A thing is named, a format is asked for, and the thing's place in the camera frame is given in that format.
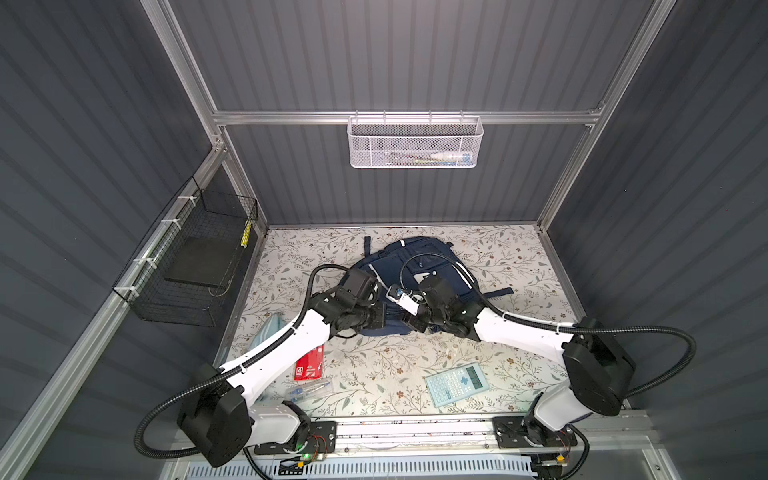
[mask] table surface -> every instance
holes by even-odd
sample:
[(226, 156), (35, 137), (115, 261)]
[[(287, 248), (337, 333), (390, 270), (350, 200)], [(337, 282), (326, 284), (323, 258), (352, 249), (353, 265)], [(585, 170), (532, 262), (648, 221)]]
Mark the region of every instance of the table surface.
[[(515, 291), (493, 299), (498, 306), (542, 319), (575, 320), (532, 225), (271, 230), (229, 359), (247, 351), (272, 313), (292, 319), (299, 312), (307, 276), (315, 266), (350, 266), (360, 260), (365, 236), (371, 236), (374, 252), (408, 237), (453, 242), (456, 256), (475, 274), (483, 291), (507, 286)], [(315, 291), (336, 285), (341, 274), (319, 273)], [(532, 353), (448, 333), (334, 338), (325, 347), (323, 378), (332, 380), (333, 394), (299, 403), (313, 416), (524, 412), (538, 392), (566, 377), (561, 366)], [(480, 364), (491, 388), (436, 408), (424, 377), (473, 362)], [(265, 393), (281, 398), (297, 383), (291, 369)]]

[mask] red box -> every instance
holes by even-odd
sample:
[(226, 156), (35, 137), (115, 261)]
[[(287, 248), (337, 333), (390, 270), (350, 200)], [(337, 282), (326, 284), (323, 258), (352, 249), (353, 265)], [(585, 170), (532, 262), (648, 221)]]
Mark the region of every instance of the red box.
[(319, 346), (296, 362), (294, 380), (311, 380), (323, 376), (323, 346)]

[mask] yellow label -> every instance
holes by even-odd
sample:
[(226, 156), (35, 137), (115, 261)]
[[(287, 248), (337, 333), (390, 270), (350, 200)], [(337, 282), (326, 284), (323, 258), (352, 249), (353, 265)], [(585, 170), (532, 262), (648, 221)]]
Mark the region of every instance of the yellow label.
[(240, 246), (242, 248), (248, 247), (248, 237), (250, 237), (250, 225), (251, 221), (248, 220), (245, 224), (245, 230), (243, 230), (243, 238), (240, 240)]

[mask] mesh basket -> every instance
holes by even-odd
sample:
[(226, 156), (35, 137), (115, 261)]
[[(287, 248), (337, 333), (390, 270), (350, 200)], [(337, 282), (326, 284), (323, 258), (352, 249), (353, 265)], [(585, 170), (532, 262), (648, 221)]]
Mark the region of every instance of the mesh basket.
[[(115, 287), (115, 292), (128, 302), (141, 318), (151, 322), (216, 326), (226, 321), (227, 305), (240, 285), (237, 272), (249, 249), (242, 243), (246, 230), (257, 218), (253, 198), (212, 190), (198, 190), (176, 219), (164, 231), (150, 254), (151, 262), (142, 264), (130, 289)], [(256, 243), (256, 235), (249, 235)], [(215, 286), (201, 286), (168, 280), (166, 274), (185, 241), (190, 238), (217, 240), (231, 245), (229, 265)]]
[(473, 168), (482, 140), (480, 118), (457, 121), (347, 124), (354, 168)]

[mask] backpack strap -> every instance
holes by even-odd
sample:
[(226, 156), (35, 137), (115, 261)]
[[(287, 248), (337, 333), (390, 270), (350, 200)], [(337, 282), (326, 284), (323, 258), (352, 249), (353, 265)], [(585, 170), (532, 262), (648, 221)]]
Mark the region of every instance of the backpack strap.
[(498, 289), (498, 290), (494, 290), (492, 292), (483, 293), (483, 295), (485, 295), (485, 298), (495, 298), (497, 296), (509, 295), (510, 293), (514, 293), (514, 292), (515, 292), (514, 290), (512, 290), (509, 287), (507, 287), (507, 288), (501, 288), (501, 289)]

